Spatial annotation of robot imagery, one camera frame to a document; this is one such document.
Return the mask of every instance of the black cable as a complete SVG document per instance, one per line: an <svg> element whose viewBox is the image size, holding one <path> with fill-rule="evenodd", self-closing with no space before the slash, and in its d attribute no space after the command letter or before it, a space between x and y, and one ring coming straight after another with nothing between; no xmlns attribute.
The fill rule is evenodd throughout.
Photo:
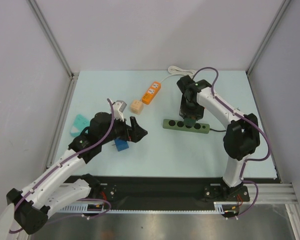
<svg viewBox="0 0 300 240"><path fill-rule="evenodd" d="M226 130L215 130L215 129L213 129L213 128L210 128L210 130L211 131L215 131L215 132L218 132L218 133L224 133Z"/></svg>

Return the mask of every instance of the white wall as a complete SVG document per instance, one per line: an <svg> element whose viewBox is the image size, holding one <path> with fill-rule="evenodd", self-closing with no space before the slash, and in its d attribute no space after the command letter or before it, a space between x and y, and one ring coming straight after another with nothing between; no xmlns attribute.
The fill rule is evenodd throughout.
<svg viewBox="0 0 300 240"><path fill-rule="evenodd" d="M37 0L73 71L246 70L283 0Z"/></svg>
<svg viewBox="0 0 300 240"><path fill-rule="evenodd" d="M43 172L69 79L25 0L0 0L0 214Z"/></svg>
<svg viewBox="0 0 300 240"><path fill-rule="evenodd" d="M279 172L300 202L300 0L294 1L253 71L265 127Z"/></svg>

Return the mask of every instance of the green block with holes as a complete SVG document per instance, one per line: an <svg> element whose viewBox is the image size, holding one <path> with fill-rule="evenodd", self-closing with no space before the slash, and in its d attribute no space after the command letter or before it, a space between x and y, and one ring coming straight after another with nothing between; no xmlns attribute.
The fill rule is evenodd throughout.
<svg viewBox="0 0 300 240"><path fill-rule="evenodd" d="M172 119L164 119L163 120L163 128L178 130L178 131L186 131L186 132L194 132L198 134L208 134L210 131L210 125L204 123L196 123L194 126L185 126L183 121L172 120Z"/></svg>

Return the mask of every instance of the coiled white cable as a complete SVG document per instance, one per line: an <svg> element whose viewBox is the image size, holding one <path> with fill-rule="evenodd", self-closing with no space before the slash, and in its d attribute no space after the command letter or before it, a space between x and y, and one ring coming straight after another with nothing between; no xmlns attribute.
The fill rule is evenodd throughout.
<svg viewBox="0 0 300 240"><path fill-rule="evenodd" d="M175 75L182 75L182 76L189 75L191 78L193 78L194 74L196 73L195 70L184 70L177 66L170 66L168 68L168 72L170 75L166 76L163 80L160 81L160 83L162 83L165 79Z"/></svg>

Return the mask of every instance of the black hole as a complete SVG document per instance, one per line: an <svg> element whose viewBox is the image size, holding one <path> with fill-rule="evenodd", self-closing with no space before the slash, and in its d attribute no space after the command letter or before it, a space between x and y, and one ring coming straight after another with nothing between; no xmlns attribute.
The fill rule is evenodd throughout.
<svg viewBox="0 0 300 240"><path fill-rule="evenodd" d="M184 126L184 123L183 123L183 122L181 122L181 121L178 121L178 123L177 123L177 126L181 128L181 127L183 127L183 126Z"/></svg>
<svg viewBox="0 0 300 240"><path fill-rule="evenodd" d="M172 126L172 127L175 126L175 121L174 120L169 120L169 125Z"/></svg>

